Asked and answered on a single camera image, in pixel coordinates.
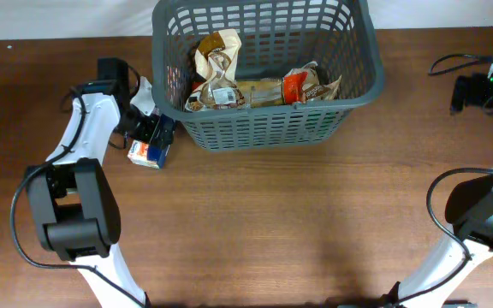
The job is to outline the tissue pack multipack box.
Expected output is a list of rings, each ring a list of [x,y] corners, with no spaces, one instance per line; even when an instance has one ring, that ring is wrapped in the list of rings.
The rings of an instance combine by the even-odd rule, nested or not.
[[[128,158],[134,164],[161,169],[165,164],[169,149],[170,145],[166,148],[156,148],[150,145],[150,143],[146,144],[133,139],[132,145],[128,151]]]

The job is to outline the snack bag beige brown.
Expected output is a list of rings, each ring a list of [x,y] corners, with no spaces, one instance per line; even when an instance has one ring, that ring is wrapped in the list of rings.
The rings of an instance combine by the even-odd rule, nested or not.
[[[292,68],[282,79],[285,104],[307,103],[316,100],[334,100],[340,90],[342,77],[324,84],[318,76],[318,63],[308,62],[301,68]]]
[[[194,61],[196,74],[203,82],[187,99],[187,111],[235,109],[245,104],[235,79],[241,46],[235,29],[214,32],[200,41]]]

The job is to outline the long pasta package red ends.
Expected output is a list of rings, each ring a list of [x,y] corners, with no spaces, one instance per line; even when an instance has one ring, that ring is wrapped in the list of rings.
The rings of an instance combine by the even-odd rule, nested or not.
[[[305,100],[301,86],[307,76],[307,72],[302,72],[282,79],[240,80],[237,86],[251,108],[301,103]]]

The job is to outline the grey plastic shopping basket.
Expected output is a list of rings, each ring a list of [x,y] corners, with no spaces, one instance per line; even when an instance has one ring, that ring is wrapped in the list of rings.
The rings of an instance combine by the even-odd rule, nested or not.
[[[314,144],[383,91],[384,70],[366,0],[161,1],[152,22],[152,96],[208,151]],[[237,78],[278,78],[308,62],[338,81],[333,101],[189,112],[194,52],[205,36],[238,32]]]

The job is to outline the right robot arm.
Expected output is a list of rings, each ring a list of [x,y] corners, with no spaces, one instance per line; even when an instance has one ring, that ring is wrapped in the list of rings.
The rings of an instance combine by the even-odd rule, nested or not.
[[[466,65],[489,65],[487,74],[457,78],[450,110],[457,114],[477,106],[493,116],[493,54],[466,54]],[[450,193],[445,220],[440,222],[432,207],[437,185],[452,175],[472,174]],[[426,195],[426,209],[443,237],[427,259],[404,281],[397,282],[382,298],[384,307],[446,307],[450,294],[481,263],[493,257],[493,167],[451,169],[439,175]]]

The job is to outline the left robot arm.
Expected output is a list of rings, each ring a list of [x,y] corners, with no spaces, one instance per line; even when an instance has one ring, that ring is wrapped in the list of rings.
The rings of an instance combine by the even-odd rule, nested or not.
[[[176,123],[159,113],[151,84],[120,58],[98,59],[97,77],[70,89],[70,121],[44,163],[27,168],[26,193],[40,245],[60,270],[78,270],[103,307],[148,307],[118,241],[121,214],[104,174],[112,134],[131,140],[144,165],[162,167]]]

